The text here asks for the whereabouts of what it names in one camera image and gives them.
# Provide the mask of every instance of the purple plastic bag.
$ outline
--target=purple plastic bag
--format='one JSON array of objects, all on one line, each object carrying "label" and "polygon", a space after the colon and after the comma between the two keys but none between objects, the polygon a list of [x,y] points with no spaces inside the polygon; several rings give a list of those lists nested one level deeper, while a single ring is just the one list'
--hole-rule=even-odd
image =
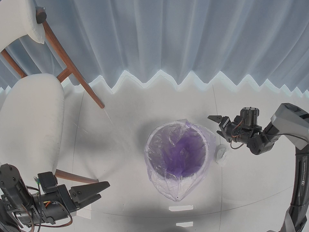
[{"label": "purple plastic bag", "polygon": [[206,177],[215,148],[216,137],[207,128],[186,119],[166,123],[146,143],[149,180],[164,196],[179,202]]}]

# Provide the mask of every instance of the white backrest cushion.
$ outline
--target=white backrest cushion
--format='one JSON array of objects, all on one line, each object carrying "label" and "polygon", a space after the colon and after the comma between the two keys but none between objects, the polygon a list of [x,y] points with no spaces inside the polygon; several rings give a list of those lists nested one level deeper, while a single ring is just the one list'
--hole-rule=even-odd
[{"label": "white backrest cushion", "polygon": [[54,75],[20,79],[0,111],[0,162],[17,167],[23,179],[55,173],[63,116],[64,91]]},{"label": "white backrest cushion", "polygon": [[44,44],[45,31],[42,24],[37,24],[33,0],[1,0],[0,18],[0,52],[26,34]]}]

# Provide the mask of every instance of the chair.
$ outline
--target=chair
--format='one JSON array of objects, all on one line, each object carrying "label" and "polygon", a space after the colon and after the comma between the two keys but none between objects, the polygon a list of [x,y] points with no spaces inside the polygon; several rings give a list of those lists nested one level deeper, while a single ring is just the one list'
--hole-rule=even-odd
[{"label": "chair", "polygon": [[[20,16],[3,19],[3,15],[13,11],[18,11]],[[0,49],[26,34],[38,43],[44,42],[44,29],[36,23],[32,0],[2,0],[0,16],[3,19]],[[62,179],[89,184],[98,182],[57,169],[64,118],[64,91],[59,81],[63,77],[20,73],[22,78],[12,87],[0,111],[1,162],[16,166],[26,180],[52,171]]]}]

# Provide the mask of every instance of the blue-gray curtain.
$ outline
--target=blue-gray curtain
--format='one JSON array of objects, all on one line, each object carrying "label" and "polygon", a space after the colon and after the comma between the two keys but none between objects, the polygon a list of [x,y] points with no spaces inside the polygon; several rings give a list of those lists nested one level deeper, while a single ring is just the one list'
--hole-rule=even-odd
[{"label": "blue-gray curtain", "polygon": [[[158,70],[179,84],[192,70],[208,83],[219,71],[235,84],[309,88],[309,0],[35,0],[88,82],[113,87],[124,70],[147,82]],[[64,64],[28,36],[8,52],[27,74],[58,75]],[[0,57],[0,86],[18,75]]]}]

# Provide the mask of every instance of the trash can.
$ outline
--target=trash can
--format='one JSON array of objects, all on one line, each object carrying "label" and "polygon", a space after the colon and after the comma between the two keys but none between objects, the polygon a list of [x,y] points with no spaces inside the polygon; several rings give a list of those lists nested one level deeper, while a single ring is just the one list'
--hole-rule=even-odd
[{"label": "trash can", "polygon": [[167,198],[179,202],[207,175],[216,137],[207,128],[177,120],[156,128],[145,146],[149,180]]}]

